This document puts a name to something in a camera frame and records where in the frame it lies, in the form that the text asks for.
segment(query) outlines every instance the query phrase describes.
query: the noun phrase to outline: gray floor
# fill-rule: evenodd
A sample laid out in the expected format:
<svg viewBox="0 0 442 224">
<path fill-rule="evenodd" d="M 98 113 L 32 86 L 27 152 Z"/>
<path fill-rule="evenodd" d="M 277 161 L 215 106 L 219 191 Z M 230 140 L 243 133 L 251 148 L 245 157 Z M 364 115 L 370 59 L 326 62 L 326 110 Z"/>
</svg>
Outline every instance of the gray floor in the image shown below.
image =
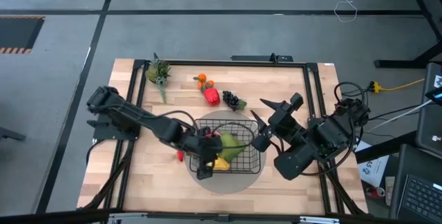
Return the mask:
<svg viewBox="0 0 442 224">
<path fill-rule="evenodd" d="M 353 0 L 360 10 L 419 9 L 415 0 Z M 101 9 L 104 0 L 0 0 L 0 9 Z M 111 9 L 332 10 L 337 0 L 112 0 Z M 438 0 L 425 0 L 435 19 Z M 29 55 L 0 55 L 0 126 L 25 133 L 25 142 L 0 142 L 0 215 L 34 211 L 57 136 L 89 49 L 97 16 L 49 16 Z M 107 84 L 115 58 L 229 59 L 232 55 L 293 55 L 300 62 L 333 62 L 340 81 L 384 87 L 424 76 L 423 70 L 375 69 L 375 59 L 412 59 L 435 43 L 422 17 L 335 16 L 108 16 L 88 76 L 48 211 L 74 209 L 93 130 L 85 103 Z M 419 103 L 422 85 L 370 97 L 374 115 Z M 401 135 L 416 116 L 379 128 Z M 376 144 L 386 140 L 366 135 Z M 386 209 L 369 202 L 369 210 Z M 172 223 L 175 221 L 157 221 Z"/>
</svg>

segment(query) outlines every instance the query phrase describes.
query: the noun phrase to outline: yellow cable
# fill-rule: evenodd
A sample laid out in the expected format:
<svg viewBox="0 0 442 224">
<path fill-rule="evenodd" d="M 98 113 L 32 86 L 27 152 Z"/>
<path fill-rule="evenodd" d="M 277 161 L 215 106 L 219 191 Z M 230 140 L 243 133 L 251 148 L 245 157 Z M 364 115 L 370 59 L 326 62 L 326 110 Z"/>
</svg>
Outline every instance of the yellow cable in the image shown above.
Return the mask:
<svg viewBox="0 0 442 224">
<path fill-rule="evenodd" d="M 419 82 L 423 82 L 424 80 L 425 79 L 420 79 L 420 80 L 417 80 L 415 82 L 411 82 L 409 84 L 405 84 L 403 86 L 397 86 L 395 88 L 383 88 L 382 86 L 380 86 L 379 90 L 380 91 L 395 91 L 395 90 L 399 90 L 399 89 L 402 89 L 402 88 L 406 88 L 408 86 L 414 85 L 414 84 L 419 83 Z"/>
</svg>

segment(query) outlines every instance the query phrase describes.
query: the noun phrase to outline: keyboard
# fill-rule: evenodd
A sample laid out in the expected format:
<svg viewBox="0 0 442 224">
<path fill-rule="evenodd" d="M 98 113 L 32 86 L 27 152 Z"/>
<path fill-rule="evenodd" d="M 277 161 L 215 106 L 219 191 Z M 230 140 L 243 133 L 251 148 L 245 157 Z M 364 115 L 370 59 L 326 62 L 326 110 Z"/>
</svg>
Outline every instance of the keyboard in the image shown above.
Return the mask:
<svg viewBox="0 0 442 224">
<path fill-rule="evenodd" d="M 406 208 L 435 223 L 442 223 L 442 186 L 407 175 L 401 208 Z"/>
</svg>

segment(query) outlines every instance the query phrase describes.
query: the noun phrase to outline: yellow bell pepper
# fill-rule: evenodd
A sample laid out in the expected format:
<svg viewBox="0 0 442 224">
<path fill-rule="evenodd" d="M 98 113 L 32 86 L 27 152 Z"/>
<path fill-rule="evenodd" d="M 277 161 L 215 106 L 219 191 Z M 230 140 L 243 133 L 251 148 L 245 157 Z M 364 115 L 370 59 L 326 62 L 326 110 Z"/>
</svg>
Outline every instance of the yellow bell pepper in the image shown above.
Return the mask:
<svg viewBox="0 0 442 224">
<path fill-rule="evenodd" d="M 223 158 L 217 158 L 215 160 L 215 167 L 213 169 L 215 169 L 215 170 L 229 170 L 230 169 L 230 165 Z"/>
</svg>

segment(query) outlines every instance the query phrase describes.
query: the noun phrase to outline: white cable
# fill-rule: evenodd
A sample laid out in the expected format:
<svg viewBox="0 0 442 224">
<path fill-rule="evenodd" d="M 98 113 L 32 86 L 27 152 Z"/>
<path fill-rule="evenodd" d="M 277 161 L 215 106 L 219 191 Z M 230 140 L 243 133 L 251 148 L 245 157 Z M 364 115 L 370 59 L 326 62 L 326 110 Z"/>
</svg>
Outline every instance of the white cable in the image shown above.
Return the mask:
<svg viewBox="0 0 442 224">
<path fill-rule="evenodd" d="M 421 109 L 422 107 L 428 105 L 428 104 L 431 103 L 431 102 L 432 102 L 432 100 L 428 100 L 427 102 L 423 103 L 422 105 L 420 105 L 420 106 L 416 106 L 415 108 L 409 110 L 409 111 L 406 112 L 406 113 L 402 113 L 402 114 L 400 114 L 399 116 L 396 116 L 396 117 L 394 117 L 394 118 L 392 118 L 392 119 L 389 119 L 389 120 L 387 120 L 387 121 L 385 121 L 385 122 L 382 122 L 382 123 L 378 124 L 377 126 L 375 126 L 375 127 L 371 128 L 370 130 L 368 130 L 368 132 L 373 131 L 373 130 L 375 130 L 376 128 L 378 128 L 378 127 L 380 127 L 380 126 L 383 126 L 384 124 L 387 124 L 388 122 L 391 122 L 391 121 L 393 121 L 393 120 L 397 120 L 397 119 L 399 119 L 399 118 L 402 118 L 403 116 L 407 115 L 408 113 L 411 113 L 411 112 L 414 112 L 415 110 Z"/>
<path fill-rule="evenodd" d="M 347 20 L 347 21 L 343 21 L 343 20 L 340 19 L 338 13 L 336 13 L 336 9 L 338 9 L 338 6 L 339 6 L 340 3 L 348 3 L 354 9 L 354 17 L 353 17 L 353 19 Z M 348 1 L 348 0 L 339 1 L 338 3 L 336 3 L 336 6 L 334 7 L 334 14 L 338 17 L 339 22 L 341 22 L 341 23 L 348 23 L 348 22 L 356 20 L 356 16 L 358 15 L 358 9 L 352 3 L 353 3 L 353 1 Z"/>
</svg>

